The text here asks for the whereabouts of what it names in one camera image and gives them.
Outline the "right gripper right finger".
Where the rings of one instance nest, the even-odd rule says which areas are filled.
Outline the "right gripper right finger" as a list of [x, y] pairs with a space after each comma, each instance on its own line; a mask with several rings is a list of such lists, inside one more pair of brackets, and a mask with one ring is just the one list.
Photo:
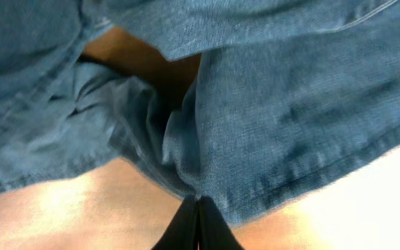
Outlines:
[[200, 250], [243, 250], [210, 197], [199, 200]]

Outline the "blue denim jeans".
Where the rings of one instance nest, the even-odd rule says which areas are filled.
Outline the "blue denim jeans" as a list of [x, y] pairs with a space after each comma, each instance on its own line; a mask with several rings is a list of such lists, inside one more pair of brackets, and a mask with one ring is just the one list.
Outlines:
[[[79, 60], [120, 26], [201, 56], [180, 110]], [[125, 157], [242, 223], [400, 145], [400, 1], [0, 1], [0, 193]]]

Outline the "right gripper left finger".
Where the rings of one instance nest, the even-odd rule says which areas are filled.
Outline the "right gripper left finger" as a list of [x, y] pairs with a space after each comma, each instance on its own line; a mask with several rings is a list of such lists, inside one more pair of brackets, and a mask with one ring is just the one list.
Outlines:
[[197, 200], [184, 198], [169, 226], [152, 250], [197, 250]]

